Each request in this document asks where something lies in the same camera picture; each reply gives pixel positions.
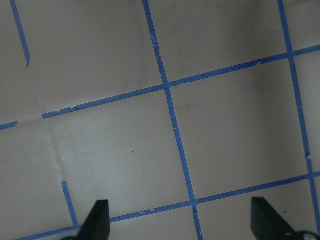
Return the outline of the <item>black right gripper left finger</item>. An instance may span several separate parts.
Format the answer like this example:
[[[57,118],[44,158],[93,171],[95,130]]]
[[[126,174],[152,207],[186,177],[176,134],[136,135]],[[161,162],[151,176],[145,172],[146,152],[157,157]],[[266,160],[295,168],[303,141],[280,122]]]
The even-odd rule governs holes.
[[[110,232],[109,201],[97,200],[75,239],[108,240]]]

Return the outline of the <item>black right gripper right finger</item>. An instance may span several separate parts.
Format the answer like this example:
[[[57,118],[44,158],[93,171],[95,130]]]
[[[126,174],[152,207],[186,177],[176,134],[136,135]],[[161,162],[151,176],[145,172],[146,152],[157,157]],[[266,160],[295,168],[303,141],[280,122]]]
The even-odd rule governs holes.
[[[263,197],[253,197],[250,228],[257,240],[298,240],[299,234]]]

